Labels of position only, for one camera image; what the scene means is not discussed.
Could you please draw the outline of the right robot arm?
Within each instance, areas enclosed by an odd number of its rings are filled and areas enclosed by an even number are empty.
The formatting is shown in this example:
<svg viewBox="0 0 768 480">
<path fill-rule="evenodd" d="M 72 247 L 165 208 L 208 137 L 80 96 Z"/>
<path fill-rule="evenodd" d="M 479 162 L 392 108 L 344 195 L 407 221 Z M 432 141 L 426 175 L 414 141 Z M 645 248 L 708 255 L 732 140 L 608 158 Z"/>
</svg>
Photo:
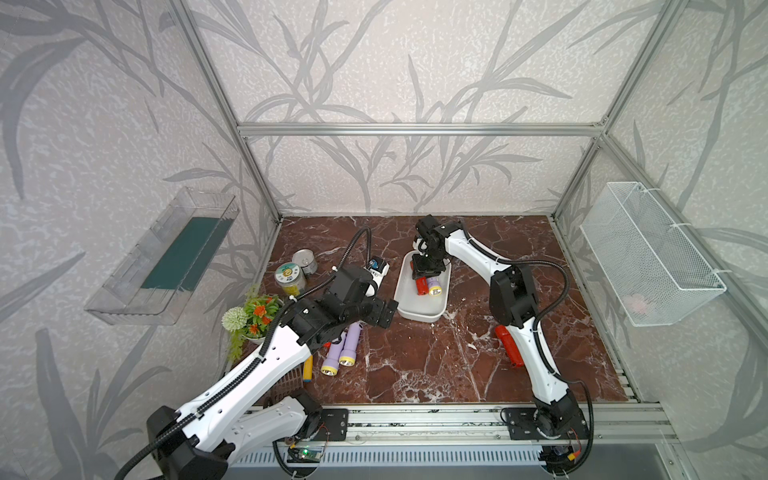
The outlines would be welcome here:
<svg viewBox="0 0 768 480">
<path fill-rule="evenodd" d="M 542 318 L 565 300 L 570 288 L 565 269 L 545 260 L 512 260 L 484 246 L 460 223 L 444 223 L 428 215 L 416 223 L 413 261 L 420 275 L 440 273 L 444 261 L 453 257 L 469 266 L 489 285 L 489 310 L 511 335 L 528 372 L 536 405 L 534 428 L 544 438 L 558 439 L 580 425 L 583 413 L 570 386 L 556 367 L 543 329 Z M 539 307 L 531 267 L 552 267 L 565 283 L 559 297 Z"/>
</svg>

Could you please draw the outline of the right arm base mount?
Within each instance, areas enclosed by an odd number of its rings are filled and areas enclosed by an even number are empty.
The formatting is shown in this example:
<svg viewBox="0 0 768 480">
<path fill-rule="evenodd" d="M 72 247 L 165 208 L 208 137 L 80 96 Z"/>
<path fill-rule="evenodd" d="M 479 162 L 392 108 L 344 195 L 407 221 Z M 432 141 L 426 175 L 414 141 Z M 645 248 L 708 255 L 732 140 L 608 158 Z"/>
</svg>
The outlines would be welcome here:
<svg viewBox="0 0 768 480">
<path fill-rule="evenodd" d="M 558 420 L 553 414 L 535 407 L 507 407 L 500 411 L 502 423 L 511 440 L 576 440 L 590 438 L 588 421 L 577 410 L 570 418 Z"/>
</svg>

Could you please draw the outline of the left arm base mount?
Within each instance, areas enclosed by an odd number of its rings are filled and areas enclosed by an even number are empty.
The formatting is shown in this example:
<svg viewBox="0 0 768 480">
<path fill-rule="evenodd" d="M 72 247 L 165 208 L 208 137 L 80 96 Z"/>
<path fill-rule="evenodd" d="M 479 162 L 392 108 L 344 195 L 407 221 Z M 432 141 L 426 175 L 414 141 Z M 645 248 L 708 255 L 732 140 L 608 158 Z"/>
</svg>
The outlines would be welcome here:
<svg viewBox="0 0 768 480">
<path fill-rule="evenodd" d="M 285 440 L 341 442 L 347 438 L 348 427 L 348 409 L 323 408 L 310 414 L 298 432 Z"/>
</svg>

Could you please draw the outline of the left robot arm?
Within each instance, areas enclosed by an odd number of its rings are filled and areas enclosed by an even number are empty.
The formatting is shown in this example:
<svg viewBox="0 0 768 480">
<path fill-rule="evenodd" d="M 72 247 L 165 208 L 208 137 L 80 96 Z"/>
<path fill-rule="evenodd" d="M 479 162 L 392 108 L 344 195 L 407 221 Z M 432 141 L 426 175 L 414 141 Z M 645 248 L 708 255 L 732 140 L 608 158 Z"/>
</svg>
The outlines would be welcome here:
<svg viewBox="0 0 768 480">
<path fill-rule="evenodd" d="M 313 437 L 323 408 L 302 389 L 259 411 L 252 407 L 348 326 L 359 321 L 389 326 L 397 303 L 377 295 L 388 270 L 379 257 L 366 267 L 339 268 L 320 298 L 287 301 L 262 345 L 223 379 L 177 410 L 156 410 L 147 430 L 162 478 L 220 479 L 237 460 L 262 446 Z"/>
</svg>

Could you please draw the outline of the white plastic storage box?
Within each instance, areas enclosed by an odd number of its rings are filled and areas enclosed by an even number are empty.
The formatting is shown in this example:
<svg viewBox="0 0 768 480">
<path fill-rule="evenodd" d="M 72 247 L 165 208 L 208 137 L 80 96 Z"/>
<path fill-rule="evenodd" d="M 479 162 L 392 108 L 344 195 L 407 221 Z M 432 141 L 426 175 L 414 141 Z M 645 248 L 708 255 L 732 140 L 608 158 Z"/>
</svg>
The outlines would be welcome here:
<svg viewBox="0 0 768 480">
<path fill-rule="evenodd" d="M 394 295 L 394 300 L 398 303 L 397 311 L 407 320 L 435 323 L 447 308 L 451 265 L 445 260 L 445 270 L 439 275 L 429 278 L 416 277 L 416 256 L 417 252 L 411 251 L 403 259 Z"/>
</svg>

